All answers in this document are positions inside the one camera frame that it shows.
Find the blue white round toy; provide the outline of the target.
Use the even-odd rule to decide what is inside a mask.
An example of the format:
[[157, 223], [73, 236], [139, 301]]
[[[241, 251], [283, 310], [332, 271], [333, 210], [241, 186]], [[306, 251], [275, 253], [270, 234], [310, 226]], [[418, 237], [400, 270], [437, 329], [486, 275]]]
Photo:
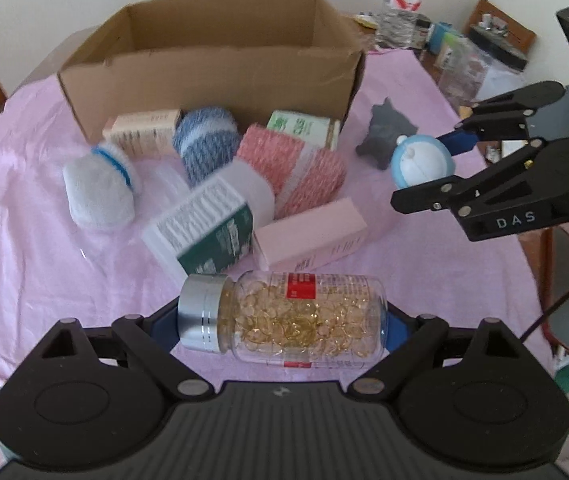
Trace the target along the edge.
[[391, 158], [396, 188], [440, 180], [455, 174], [455, 162], [446, 146], [432, 136], [399, 136]]

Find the grey plush cat toy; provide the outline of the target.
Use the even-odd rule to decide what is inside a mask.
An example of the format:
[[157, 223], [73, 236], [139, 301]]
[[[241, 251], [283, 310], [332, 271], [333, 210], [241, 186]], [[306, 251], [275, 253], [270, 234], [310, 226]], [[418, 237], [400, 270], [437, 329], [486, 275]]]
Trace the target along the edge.
[[399, 138], [413, 136], [417, 131], [418, 127], [396, 110], [389, 98], [385, 98], [371, 107], [367, 136], [356, 146], [355, 152], [359, 157], [371, 159], [378, 169], [387, 170]]

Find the green white tissue pack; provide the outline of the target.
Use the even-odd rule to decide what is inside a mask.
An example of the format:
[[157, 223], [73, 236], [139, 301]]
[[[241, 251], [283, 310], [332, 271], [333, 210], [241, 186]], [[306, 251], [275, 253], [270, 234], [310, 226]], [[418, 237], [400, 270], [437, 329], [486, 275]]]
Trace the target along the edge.
[[291, 110], [274, 110], [268, 119], [268, 130], [289, 134], [317, 148], [335, 151], [342, 124], [339, 120], [317, 117]]

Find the clear capsule bottle silver cap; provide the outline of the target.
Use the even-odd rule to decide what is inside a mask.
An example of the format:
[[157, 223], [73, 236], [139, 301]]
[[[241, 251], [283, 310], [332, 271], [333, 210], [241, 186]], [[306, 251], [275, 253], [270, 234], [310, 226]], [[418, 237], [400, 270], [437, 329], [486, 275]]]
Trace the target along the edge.
[[193, 274], [177, 307], [190, 350], [281, 367], [365, 368], [388, 340], [388, 304], [377, 278], [249, 271]]

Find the green white medicine box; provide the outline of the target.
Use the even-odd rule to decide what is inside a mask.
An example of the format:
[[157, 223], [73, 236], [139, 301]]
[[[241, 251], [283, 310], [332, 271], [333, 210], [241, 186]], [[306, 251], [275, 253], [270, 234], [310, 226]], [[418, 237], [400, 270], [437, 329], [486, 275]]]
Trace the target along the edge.
[[249, 204], [227, 181], [208, 179], [175, 207], [152, 220], [142, 239], [172, 280], [219, 274], [250, 249]]

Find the white sock roll blue stripe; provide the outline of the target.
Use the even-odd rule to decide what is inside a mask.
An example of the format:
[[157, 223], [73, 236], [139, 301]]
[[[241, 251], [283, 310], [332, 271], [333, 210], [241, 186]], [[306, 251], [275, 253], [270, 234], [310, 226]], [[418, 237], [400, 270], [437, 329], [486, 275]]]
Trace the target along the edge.
[[115, 230], [135, 219], [141, 180], [116, 144], [102, 142], [66, 164], [63, 180], [71, 218], [81, 228]]

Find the pink knit sock roll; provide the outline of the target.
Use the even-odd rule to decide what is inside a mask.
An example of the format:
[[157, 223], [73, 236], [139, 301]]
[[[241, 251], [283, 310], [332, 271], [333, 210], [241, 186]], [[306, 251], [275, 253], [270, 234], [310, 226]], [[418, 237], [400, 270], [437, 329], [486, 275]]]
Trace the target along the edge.
[[276, 219], [332, 202], [347, 177], [347, 165], [337, 152], [259, 125], [246, 130], [236, 157], [270, 184]]

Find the pink rectangular box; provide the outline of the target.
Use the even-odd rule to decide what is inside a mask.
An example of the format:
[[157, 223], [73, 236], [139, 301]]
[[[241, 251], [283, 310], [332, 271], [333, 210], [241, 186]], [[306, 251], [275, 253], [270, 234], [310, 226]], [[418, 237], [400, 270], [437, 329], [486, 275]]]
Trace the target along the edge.
[[253, 234], [256, 265], [270, 272], [311, 272], [352, 255], [368, 226], [350, 198], [274, 221]]

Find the beige pink small box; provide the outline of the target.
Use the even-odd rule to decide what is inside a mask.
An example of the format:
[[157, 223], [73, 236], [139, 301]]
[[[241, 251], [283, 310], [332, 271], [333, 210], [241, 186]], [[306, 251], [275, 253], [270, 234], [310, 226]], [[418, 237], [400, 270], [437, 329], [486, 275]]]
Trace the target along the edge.
[[181, 110], [121, 114], [106, 122], [102, 136], [132, 158], [174, 156], [173, 139], [180, 120]]

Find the blue knit sock roll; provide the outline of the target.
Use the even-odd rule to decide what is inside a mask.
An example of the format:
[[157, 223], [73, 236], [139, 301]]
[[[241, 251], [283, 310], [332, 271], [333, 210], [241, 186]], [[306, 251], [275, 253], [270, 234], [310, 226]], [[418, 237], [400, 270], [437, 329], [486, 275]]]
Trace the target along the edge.
[[226, 108], [208, 106], [190, 110], [181, 118], [173, 136], [173, 147], [193, 188], [236, 155], [241, 134], [234, 116]]

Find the clear jar black lid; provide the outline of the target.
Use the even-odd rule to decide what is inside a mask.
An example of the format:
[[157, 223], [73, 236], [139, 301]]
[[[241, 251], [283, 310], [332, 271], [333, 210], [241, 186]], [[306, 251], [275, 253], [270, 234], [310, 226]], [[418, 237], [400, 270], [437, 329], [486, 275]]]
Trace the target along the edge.
[[503, 35], [472, 25], [466, 37], [467, 53], [455, 66], [442, 70], [437, 84], [454, 110], [525, 85], [523, 72], [527, 56], [509, 44]]

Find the green lid container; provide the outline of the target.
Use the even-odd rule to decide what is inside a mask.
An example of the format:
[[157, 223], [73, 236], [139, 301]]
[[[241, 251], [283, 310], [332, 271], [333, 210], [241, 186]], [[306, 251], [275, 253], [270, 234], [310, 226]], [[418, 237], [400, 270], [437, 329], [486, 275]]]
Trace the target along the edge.
[[445, 32], [434, 66], [438, 70], [449, 70], [468, 51], [468, 38], [459, 32]]

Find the wooden chair right side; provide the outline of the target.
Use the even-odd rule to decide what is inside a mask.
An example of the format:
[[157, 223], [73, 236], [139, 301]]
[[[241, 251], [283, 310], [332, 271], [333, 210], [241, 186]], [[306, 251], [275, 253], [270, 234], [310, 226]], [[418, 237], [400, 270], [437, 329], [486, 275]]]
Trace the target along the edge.
[[524, 54], [530, 52], [536, 41], [535, 32], [494, 6], [489, 0], [478, 1], [466, 24], [463, 25], [463, 33], [467, 35], [472, 25], [480, 25], [486, 15], [490, 15], [490, 25], [500, 29], [509, 44]]

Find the teal box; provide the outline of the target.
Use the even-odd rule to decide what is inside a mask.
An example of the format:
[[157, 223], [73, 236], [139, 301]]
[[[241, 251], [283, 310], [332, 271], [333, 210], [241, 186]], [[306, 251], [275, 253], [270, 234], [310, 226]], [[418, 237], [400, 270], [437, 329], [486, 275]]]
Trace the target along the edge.
[[453, 25], [446, 22], [434, 23], [430, 30], [428, 38], [428, 50], [433, 55], [440, 53], [444, 36], [452, 30]]

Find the small dark lid jar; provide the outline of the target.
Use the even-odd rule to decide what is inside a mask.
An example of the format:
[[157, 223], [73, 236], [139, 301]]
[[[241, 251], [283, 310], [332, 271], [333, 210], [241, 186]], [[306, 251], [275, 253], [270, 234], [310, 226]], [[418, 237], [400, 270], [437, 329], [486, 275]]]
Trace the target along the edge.
[[431, 25], [432, 22], [426, 15], [417, 16], [413, 36], [411, 36], [411, 49], [421, 51], [426, 47]]

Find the pink tablecloth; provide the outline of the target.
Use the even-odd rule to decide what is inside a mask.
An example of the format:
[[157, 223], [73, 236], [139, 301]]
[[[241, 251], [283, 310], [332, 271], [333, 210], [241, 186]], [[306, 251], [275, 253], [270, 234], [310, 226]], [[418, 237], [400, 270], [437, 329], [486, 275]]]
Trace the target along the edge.
[[[541, 305], [519, 240], [472, 243], [447, 212], [398, 214], [390, 204], [391, 177], [357, 156], [371, 109], [383, 101], [423, 133], [442, 134], [455, 120], [411, 52], [368, 56], [339, 149], [347, 161], [342, 192], [365, 218], [369, 235], [329, 271], [379, 278], [391, 303], [412, 315], [433, 313], [466, 327], [496, 316], [522, 334]], [[8, 99], [0, 115], [0, 385], [61, 318], [108, 326], [125, 314], [150, 314], [180, 291], [140, 237], [161, 209], [152, 196], [161, 183], [160, 162], [138, 166], [143, 194], [134, 224], [86, 231], [68, 212], [62, 169], [88, 150], [56, 76]]]

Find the clear plastic water bottle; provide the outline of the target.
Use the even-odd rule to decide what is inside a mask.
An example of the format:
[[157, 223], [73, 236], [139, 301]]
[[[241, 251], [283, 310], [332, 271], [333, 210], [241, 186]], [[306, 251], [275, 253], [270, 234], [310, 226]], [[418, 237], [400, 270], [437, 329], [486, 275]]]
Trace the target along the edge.
[[422, 0], [383, 0], [377, 30], [381, 49], [409, 49]]

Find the brown cardboard box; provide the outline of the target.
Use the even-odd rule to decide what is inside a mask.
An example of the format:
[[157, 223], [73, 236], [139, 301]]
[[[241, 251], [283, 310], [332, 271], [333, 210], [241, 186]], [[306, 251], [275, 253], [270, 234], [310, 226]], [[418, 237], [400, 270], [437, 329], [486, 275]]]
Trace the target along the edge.
[[220, 106], [240, 127], [274, 110], [343, 119], [365, 52], [327, 0], [149, 0], [125, 6], [62, 65], [86, 139], [125, 113]]

